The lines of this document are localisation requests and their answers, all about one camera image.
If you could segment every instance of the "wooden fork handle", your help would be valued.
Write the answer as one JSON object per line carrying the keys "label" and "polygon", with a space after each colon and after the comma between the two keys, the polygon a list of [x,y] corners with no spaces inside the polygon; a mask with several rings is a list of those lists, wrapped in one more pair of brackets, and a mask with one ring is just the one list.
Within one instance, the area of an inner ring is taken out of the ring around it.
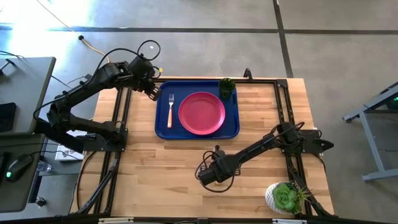
{"label": "wooden fork handle", "polygon": [[167,122],[167,127],[172,128],[172,107],[169,109],[169,121]]}

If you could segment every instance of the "metal stand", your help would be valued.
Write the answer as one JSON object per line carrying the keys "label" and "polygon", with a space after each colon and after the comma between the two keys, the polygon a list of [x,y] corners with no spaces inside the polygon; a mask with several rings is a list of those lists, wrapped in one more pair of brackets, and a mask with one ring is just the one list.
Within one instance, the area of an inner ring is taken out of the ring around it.
{"label": "metal stand", "polygon": [[366,138],[368,139],[374,160],[376,161],[377,169],[379,171],[370,173],[368,175],[363,175],[362,178],[365,182],[368,182],[370,180],[377,180],[377,179],[398,176],[398,169],[386,170],[384,168],[384,165],[381,161],[381,157],[379,154],[379,149],[377,148],[375,135],[374,133],[372,133],[371,127],[368,122],[369,113],[397,114],[397,111],[394,110],[375,110],[380,106],[385,105],[388,101],[391,101],[396,97],[398,97],[398,83],[395,83],[386,90],[382,91],[379,96],[371,100],[369,103],[364,104],[363,107],[361,107],[360,109],[357,109],[354,112],[343,117],[343,120],[346,123],[350,123],[355,118],[361,119]]}

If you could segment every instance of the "concrete floor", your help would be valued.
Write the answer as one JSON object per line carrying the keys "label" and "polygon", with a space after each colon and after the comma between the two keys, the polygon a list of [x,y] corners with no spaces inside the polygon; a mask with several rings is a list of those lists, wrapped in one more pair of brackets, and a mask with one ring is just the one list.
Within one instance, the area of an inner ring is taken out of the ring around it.
{"label": "concrete floor", "polygon": [[[42,2],[70,26],[277,28],[272,0]],[[395,22],[398,1],[394,0],[279,0],[279,4],[285,29],[398,29]],[[112,16],[107,17],[103,11],[111,12]],[[92,73],[101,58],[71,32],[44,31],[44,27],[62,25],[35,1],[6,1],[0,22],[16,23],[13,30],[0,30],[1,50],[25,57],[56,57],[53,75],[64,82]],[[155,39],[161,44],[162,53],[154,63],[164,67],[164,75],[240,77],[249,67],[255,77],[287,76],[278,34],[84,32],[83,35],[104,52],[115,47],[134,50],[143,40]],[[376,171],[374,159],[361,123],[345,124],[341,120],[343,115],[397,81],[397,37],[286,34],[293,75],[305,79],[315,124],[325,139],[335,143],[325,153],[324,160],[333,207],[344,218],[398,222],[398,178],[368,184],[362,181],[362,174]],[[121,52],[113,54],[111,59],[128,61],[132,57]],[[64,86],[52,80],[45,101],[63,89]],[[74,113],[91,118],[95,103],[96,96],[76,107]],[[66,214],[75,179],[75,176],[44,178],[39,195],[48,200],[46,207],[28,205],[20,213],[0,214],[0,220]]]}

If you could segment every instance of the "wooden table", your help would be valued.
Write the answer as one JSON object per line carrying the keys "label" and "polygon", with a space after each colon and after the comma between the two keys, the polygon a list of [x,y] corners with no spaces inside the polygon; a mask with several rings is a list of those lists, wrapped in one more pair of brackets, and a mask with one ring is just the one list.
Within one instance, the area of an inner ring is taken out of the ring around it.
{"label": "wooden table", "polygon": [[[287,80],[296,123],[304,121],[303,129],[312,129],[304,80]],[[285,157],[278,149],[245,163],[242,174],[235,178],[233,186],[225,193],[209,192],[195,179],[194,172],[203,152],[212,150],[216,144],[226,153],[238,152],[258,141],[279,123],[272,85],[237,84],[236,89],[240,132],[234,139],[217,141],[166,141],[159,138],[154,131],[156,103],[145,94],[132,93],[126,125],[129,136],[119,166],[111,212],[113,217],[291,217],[273,212],[264,198],[268,186],[289,180]],[[95,121],[111,120],[115,99],[115,89],[103,90],[99,94]],[[104,153],[100,152],[93,156],[82,175],[80,204],[98,185],[103,156]],[[323,208],[333,213],[322,163],[311,154],[303,154],[302,157],[308,188]],[[223,189],[229,182],[211,184],[210,187]],[[104,192],[102,207],[106,204],[108,188]]]}

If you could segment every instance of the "pink plate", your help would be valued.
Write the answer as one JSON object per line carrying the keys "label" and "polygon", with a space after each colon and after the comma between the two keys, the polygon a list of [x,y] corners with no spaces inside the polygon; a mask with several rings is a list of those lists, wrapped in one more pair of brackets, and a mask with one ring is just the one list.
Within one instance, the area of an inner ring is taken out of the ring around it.
{"label": "pink plate", "polygon": [[199,92],[187,96],[178,110],[182,126],[193,134],[211,134],[225,120],[225,108],[211,93]]}

